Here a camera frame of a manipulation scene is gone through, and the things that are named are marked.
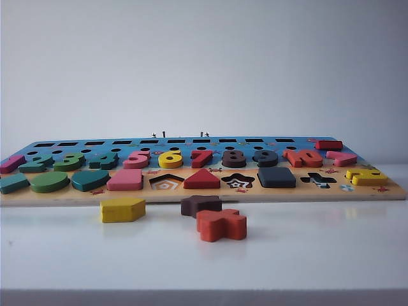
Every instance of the wooden puzzle board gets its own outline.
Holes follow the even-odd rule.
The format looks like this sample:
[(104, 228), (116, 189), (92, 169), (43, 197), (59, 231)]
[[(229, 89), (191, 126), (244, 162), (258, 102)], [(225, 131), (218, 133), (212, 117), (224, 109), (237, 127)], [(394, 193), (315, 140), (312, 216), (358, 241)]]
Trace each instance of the wooden puzzle board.
[[(143, 189), (135, 191), (109, 191), (106, 185), (90, 191), (79, 191), (72, 184), (51, 193), (36, 193), (30, 187), (1, 195), (2, 207), (14, 206), (85, 206), (99, 205), (101, 200), (121, 198), (126, 196), (146, 199), (147, 203), (180, 202), (182, 198), (192, 195), (216, 195), (223, 201), (354, 201), (354, 200), (403, 200), (406, 196), (400, 186), (388, 178), (386, 184), (377, 186), (357, 186), (346, 178), (346, 171), (350, 169), (375, 169), (362, 157), (358, 156), (357, 163), (344, 167), (333, 165), (332, 159), (326, 158), (327, 150), (315, 149), (319, 140), (335, 140), (331, 137), (273, 137), (273, 136), (228, 136), (228, 137), (184, 137), (184, 138), (126, 138), (126, 139), (100, 139), (100, 140), (59, 140), (35, 142), (12, 156), (24, 155), (27, 161), (33, 160), (44, 154), (51, 154), (54, 161), (63, 161), (64, 157), (72, 153), (83, 153), (85, 163), (81, 168), (67, 171), (68, 177), (78, 171), (89, 171), (89, 161), (107, 152), (116, 152), (118, 165), (109, 170), (111, 177), (123, 168), (123, 162), (134, 151), (149, 151), (150, 161), (142, 169)], [(285, 150), (298, 152), (300, 150), (315, 150), (323, 158), (320, 167), (293, 167), (284, 158)], [(159, 167), (158, 157), (171, 150), (180, 150), (183, 165), (174, 169)], [(198, 170), (191, 168), (192, 150), (211, 150), (213, 158), (204, 168), (221, 180), (219, 189), (184, 189), (183, 179), (195, 174)], [(244, 153), (247, 164), (243, 168), (228, 168), (222, 165), (222, 155), (228, 150), (239, 150)], [(260, 184), (258, 163), (253, 160), (254, 153), (258, 150), (270, 150), (278, 157), (278, 167), (287, 167), (296, 178), (295, 188), (264, 188)], [(354, 154), (343, 147), (341, 152)], [(52, 165), (45, 171), (53, 171)], [(16, 169), (11, 173), (4, 173), (1, 178), (18, 173)], [(225, 178), (239, 173), (245, 177), (253, 178), (251, 184), (245, 182), (228, 183)], [(325, 178), (332, 178), (335, 182), (316, 184), (310, 178), (310, 173), (318, 173)], [(41, 173), (25, 173), (28, 181), (32, 181)]]

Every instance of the white wall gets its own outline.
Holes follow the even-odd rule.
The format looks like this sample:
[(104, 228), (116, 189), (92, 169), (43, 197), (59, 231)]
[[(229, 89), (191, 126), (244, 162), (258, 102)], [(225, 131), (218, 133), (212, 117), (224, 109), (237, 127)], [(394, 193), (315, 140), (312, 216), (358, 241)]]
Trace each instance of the white wall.
[(408, 162), (408, 1), (3, 0), (1, 16), (2, 158), (204, 130)]

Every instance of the puzzle piece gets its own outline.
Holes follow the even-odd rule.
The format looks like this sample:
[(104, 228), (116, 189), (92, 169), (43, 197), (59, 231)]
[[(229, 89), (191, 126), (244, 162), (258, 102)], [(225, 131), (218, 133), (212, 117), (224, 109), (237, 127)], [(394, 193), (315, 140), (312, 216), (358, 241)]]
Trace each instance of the puzzle piece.
[(21, 164), (26, 163), (24, 155), (14, 155), (9, 157), (4, 163), (0, 165), (0, 173), (10, 173), (17, 169)]
[(327, 151), (326, 158), (334, 159), (334, 165), (336, 167), (344, 167), (349, 164), (357, 163), (357, 155), (352, 153)]
[(307, 167), (322, 167), (323, 158), (318, 151), (315, 150), (300, 150), (295, 152), (293, 150), (283, 151), (283, 157), (285, 157), (293, 167), (299, 168), (303, 165)]
[(120, 169), (106, 183), (109, 191), (139, 190), (143, 188), (141, 169)]
[(3, 194), (12, 193), (29, 185), (30, 183), (23, 173), (17, 173), (0, 179), (0, 191)]
[(220, 212), (202, 210), (196, 214), (197, 231), (204, 241), (215, 242), (223, 237), (235, 240), (247, 236), (247, 218), (239, 210), (225, 209)]
[(296, 178), (286, 167), (259, 168), (258, 178), (264, 188), (296, 187)]
[(117, 198), (99, 202), (103, 223), (132, 222), (146, 214), (146, 201), (138, 198)]
[(207, 169), (200, 169), (184, 181), (184, 189), (212, 189), (220, 188), (219, 178)]
[(388, 177), (377, 169), (350, 169), (346, 172), (346, 178), (359, 186), (385, 186), (388, 181)]
[(222, 210), (222, 201), (218, 196), (191, 196), (181, 200), (181, 214), (196, 218), (197, 212), (202, 210)]

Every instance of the white table surface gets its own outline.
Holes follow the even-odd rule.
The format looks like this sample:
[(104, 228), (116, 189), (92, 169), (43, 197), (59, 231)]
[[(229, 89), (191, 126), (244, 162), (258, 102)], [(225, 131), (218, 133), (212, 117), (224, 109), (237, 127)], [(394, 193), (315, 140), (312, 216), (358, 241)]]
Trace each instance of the white table surface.
[[(408, 165), (378, 168), (408, 189)], [(247, 216), (245, 240), (201, 241), (180, 205), (117, 224), (99, 207), (2, 208), (3, 305), (406, 305), (407, 200), (224, 208)]]

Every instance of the yellow hexagon block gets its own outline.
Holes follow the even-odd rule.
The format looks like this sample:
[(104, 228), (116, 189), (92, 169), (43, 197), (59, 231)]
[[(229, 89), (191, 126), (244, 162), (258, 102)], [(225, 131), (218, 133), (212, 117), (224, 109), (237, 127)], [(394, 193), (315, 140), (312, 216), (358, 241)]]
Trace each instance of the yellow hexagon block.
[(138, 198), (118, 198), (100, 202), (104, 223), (132, 222), (146, 214), (146, 201)]
[(386, 185), (388, 177), (376, 169), (349, 169), (346, 178), (351, 180), (353, 185), (375, 186)]

